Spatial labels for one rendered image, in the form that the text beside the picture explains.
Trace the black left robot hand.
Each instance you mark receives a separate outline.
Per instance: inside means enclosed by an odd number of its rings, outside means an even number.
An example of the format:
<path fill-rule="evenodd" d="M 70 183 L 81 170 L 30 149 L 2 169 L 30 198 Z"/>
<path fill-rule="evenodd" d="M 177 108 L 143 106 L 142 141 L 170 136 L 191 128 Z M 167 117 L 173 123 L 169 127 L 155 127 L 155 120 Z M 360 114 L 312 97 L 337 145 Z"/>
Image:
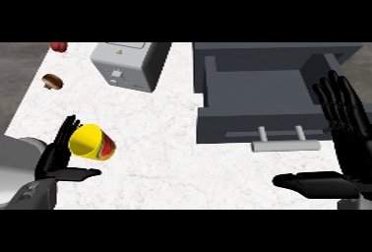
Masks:
<path fill-rule="evenodd" d="M 95 168 L 70 167 L 71 151 L 68 148 L 70 137 L 81 126 L 80 120 L 70 115 L 59 127 L 53 142 L 46 146 L 39 164 L 36 167 L 36 179 L 53 178 L 56 181 L 84 181 L 89 177 L 102 174 Z"/>

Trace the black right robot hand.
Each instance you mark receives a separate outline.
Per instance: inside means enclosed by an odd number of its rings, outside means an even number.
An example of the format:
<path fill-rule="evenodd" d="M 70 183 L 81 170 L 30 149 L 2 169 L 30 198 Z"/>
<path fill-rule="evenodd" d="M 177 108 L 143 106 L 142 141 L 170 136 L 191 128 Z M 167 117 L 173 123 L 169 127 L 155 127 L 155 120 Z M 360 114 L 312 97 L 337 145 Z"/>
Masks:
<path fill-rule="evenodd" d="M 372 122 L 355 88 L 335 71 L 313 84 L 328 121 L 341 172 L 279 174 L 273 185 L 309 199 L 358 199 L 372 202 Z"/>

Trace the yellow cup with red print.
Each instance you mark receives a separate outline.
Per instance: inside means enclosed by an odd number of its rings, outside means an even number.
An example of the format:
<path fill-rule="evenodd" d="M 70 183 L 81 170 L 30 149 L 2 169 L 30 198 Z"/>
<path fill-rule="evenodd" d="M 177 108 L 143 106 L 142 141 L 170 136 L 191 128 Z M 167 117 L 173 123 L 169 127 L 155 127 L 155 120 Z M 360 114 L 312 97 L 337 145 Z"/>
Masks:
<path fill-rule="evenodd" d="M 77 157 L 107 160 L 115 153 L 117 145 L 96 124 L 84 124 L 70 137 L 68 148 Z"/>

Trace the dark grey open drawer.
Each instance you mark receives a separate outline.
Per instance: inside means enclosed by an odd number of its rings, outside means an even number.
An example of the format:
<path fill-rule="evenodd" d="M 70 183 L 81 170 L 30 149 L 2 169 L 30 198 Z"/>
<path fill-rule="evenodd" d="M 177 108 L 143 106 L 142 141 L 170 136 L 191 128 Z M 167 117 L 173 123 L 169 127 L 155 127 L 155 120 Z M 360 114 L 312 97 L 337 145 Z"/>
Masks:
<path fill-rule="evenodd" d="M 341 70 L 335 56 L 316 54 L 287 70 L 219 69 L 219 58 L 198 56 L 194 62 L 195 92 L 204 95 L 198 108 L 200 144 L 250 143 L 265 129 L 272 141 L 294 140 L 301 126 L 310 140 L 331 138 L 313 84 L 329 71 Z"/>

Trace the brown mushroom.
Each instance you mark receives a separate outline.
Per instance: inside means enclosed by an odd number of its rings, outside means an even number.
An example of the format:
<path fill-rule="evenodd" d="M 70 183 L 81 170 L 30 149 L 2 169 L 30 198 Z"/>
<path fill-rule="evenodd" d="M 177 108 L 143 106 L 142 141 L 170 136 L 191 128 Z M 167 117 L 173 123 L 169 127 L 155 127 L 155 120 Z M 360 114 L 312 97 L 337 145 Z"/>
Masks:
<path fill-rule="evenodd" d="M 45 88 L 59 90 L 62 88 L 62 79 L 55 74 L 46 74 L 43 76 Z"/>

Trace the dark grey cabinet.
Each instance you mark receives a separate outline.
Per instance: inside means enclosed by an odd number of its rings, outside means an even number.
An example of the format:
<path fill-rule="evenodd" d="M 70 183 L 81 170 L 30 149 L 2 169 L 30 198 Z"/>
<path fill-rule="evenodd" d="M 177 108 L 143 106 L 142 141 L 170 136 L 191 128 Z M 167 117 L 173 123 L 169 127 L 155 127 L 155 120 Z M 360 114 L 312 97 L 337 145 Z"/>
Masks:
<path fill-rule="evenodd" d="M 343 64 L 360 48 L 360 42 L 194 42 L 194 91 L 204 92 L 208 56 L 219 71 L 300 70 L 313 55 L 332 54 Z"/>

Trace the pale grey toaster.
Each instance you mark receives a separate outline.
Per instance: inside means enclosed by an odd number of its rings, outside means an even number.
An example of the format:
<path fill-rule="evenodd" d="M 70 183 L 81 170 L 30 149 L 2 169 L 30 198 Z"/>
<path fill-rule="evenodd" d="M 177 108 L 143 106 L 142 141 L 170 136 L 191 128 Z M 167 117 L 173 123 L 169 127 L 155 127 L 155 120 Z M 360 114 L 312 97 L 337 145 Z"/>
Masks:
<path fill-rule="evenodd" d="M 108 84 L 152 93 L 170 47 L 170 42 L 101 42 L 90 60 Z"/>

